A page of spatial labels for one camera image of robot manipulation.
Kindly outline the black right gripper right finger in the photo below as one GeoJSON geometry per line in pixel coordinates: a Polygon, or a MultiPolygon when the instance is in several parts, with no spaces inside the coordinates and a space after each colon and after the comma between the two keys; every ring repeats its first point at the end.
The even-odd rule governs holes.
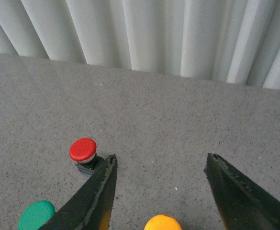
{"type": "Polygon", "coordinates": [[[205,173],[227,230],[280,230],[280,201],[218,154],[205,173]]]}

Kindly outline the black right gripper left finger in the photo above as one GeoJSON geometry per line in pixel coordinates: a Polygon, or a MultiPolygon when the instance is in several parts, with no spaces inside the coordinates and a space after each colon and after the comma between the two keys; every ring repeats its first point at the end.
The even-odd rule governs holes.
{"type": "Polygon", "coordinates": [[[108,156],[95,173],[41,230],[107,230],[117,181],[116,155],[108,156]]]}

